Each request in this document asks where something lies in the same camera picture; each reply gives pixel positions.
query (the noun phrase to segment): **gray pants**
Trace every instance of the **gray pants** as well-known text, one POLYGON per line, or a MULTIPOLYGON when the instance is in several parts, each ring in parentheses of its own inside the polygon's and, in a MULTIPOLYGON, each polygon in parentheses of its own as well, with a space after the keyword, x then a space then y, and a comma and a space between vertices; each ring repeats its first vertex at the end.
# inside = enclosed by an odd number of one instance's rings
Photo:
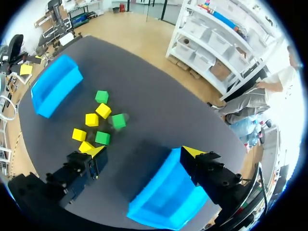
POLYGON ((265 90, 252 87, 243 95, 227 102, 224 107, 216 109, 220 116, 226 115, 226 120, 230 124, 245 119, 248 116, 256 115, 269 109, 265 102, 265 90))

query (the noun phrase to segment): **red fire extinguisher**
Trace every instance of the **red fire extinguisher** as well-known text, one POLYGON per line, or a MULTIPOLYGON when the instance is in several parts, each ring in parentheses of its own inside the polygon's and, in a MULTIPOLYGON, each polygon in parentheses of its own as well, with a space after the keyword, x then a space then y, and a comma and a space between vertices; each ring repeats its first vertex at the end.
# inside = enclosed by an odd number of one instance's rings
POLYGON ((120 3, 120 12, 125 12, 125 4, 120 3))

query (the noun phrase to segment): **white shirt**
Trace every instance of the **white shirt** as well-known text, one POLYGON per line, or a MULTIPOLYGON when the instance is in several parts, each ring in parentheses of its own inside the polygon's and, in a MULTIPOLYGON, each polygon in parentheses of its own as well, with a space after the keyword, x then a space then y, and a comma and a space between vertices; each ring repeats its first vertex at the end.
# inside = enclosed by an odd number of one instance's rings
POLYGON ((282 103, 282 100, 285 98, 288 89, 291 87, 293 80, 297 75, 297 71, 292 66, 288 66, 285 69, 271 75, 270 77, 264 78, 262 82, 266 83, 278 83, 281 82, 282 92, 274 92, 268 89, 265 89, 265 101, 269 106, 273 106, 282 103))

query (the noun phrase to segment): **wooden floor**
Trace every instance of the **wooden floor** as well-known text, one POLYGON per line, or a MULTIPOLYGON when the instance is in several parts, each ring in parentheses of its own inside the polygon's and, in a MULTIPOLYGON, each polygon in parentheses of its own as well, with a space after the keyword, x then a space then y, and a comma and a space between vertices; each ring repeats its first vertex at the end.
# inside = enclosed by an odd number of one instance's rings
MULTIPOLYGON (((173 25, 162 21, 151 19, 146 22, 146 17, 142 14, 105 13, 78 27, 75 31, 76 33, 81 32, 84 36, 92 35, 103 39, 138 55, 169 74, 202 101, 221 105, 222 103, 219 101, 220 94, 205 79, 193 78, 189 72, 184 71, 165 58, 173 29, 173 25)), ((41 65, 34 66, 33 77, 29 83, 38 76, 42 69, 41 65)), ((13 95, 13 102, 19 101, 28 88, 29 85, 23 86, 20 83, 18 92, 13 95)), ((5 109, 6 115, 11 115, 12 113, 13 109, 11 107, 5 109)), ((14 121, 8 123, 7 133, 10 148, 13 150, 10 175, 35 173, 35 168, 27 154, 23 140, 24 136, 31 136, 31 134, 22 133, 18 116, 14 121)), ((251 175, 254 162, 260 158, 260 154, 256 153, 261 152, 253 149, 246 155, 242 170, 244 177, 251 175)))

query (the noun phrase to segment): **person's hand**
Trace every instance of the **person's hand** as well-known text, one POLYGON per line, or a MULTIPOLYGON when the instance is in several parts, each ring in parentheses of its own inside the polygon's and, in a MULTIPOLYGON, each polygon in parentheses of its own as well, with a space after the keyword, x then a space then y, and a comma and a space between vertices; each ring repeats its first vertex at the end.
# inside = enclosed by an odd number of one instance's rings
POLYGON ((266 88, 267 83, 266 82, 258 82, 257 87, 258 88, 266 88))

